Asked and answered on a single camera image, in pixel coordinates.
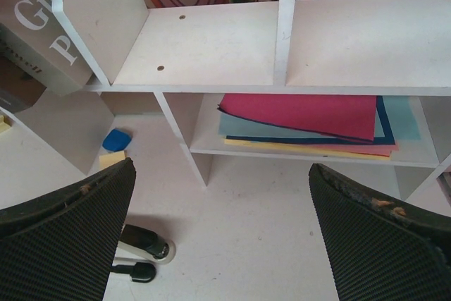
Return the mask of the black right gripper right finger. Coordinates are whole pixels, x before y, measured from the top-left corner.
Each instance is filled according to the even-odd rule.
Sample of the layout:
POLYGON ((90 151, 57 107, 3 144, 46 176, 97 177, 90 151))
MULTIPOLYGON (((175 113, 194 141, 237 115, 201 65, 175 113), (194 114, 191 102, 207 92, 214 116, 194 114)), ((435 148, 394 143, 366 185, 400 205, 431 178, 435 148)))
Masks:
POLYGON ((450 299, 450 217, 323 164, 309 189, 340 300, 450 299))

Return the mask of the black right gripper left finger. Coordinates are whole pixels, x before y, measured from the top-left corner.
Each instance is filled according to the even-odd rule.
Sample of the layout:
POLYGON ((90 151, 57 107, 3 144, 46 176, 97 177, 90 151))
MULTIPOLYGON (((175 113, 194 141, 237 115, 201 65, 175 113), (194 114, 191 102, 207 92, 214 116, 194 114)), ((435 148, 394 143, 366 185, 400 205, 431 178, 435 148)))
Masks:
POLYGON ((136 181, 126 158, 1 210, 2 300, 102 300, 136 181))

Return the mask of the white black stapler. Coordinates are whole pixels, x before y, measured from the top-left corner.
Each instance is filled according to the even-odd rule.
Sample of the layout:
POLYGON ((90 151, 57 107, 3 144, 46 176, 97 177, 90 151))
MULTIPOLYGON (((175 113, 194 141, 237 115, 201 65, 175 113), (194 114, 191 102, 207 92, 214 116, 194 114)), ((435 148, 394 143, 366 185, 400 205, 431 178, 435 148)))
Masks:
POLYGON ((125 224, 118 247, 138 257, 156 264, 170 263, 176 253, 175 244, 154 231, 139 226, 125 224))

